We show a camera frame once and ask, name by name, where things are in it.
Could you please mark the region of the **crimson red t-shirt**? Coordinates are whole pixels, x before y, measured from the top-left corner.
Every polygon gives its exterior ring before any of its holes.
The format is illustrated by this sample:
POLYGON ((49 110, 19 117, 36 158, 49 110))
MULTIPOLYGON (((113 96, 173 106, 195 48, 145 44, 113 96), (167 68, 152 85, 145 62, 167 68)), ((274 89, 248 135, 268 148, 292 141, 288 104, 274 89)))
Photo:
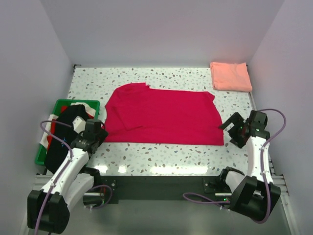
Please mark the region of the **crimson red t-shirt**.
POLYGON ((120 86, 105 106, 106 141, 222 146, 214 99, 209 92, 160 90, 146 83, 120 86))

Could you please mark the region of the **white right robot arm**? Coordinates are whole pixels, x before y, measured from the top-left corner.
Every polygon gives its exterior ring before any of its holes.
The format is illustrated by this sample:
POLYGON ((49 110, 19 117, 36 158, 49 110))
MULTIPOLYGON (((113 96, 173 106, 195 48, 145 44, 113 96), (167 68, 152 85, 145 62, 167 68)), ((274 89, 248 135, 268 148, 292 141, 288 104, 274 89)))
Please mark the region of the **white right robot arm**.
POLYGON ((274 185, 268 157, 270 141, 277 135, 266 130, 267 123, 264 110, 252 110, 247 119, 235 112, 219 127, 224 130, 232 125, 228 131, 230 142, 238 148, 247 148, 248 168, 247 173, 243 173, 226 167, 217 177, 218 187, 223 192, 231 192, 231 211, 259 224, 268 220, 281 195, 280 188, 274 185))

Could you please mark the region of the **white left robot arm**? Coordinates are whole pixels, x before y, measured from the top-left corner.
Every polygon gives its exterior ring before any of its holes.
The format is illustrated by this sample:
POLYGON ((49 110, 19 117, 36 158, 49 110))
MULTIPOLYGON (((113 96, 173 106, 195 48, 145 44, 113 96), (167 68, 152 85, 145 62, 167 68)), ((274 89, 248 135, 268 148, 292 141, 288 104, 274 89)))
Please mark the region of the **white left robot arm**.
POLYGON ((109 192, 108 199, 103 199, 98 208, 108 204, 113 196, 113 189, 102 183, 100 171, 86 167, 92 154, 108 136, 103 122, 88 119, 84 129, 79 130, 74 124, 71 128, 77 132, 71 143, 66 143, 42 128, 49 136, 62 143, 68 152, 48 182, 28 195, 27 226, 35 234, 39 231, 61 234, 69 222, 70 211, 88 191, 99 191, 101 195, 109 192))

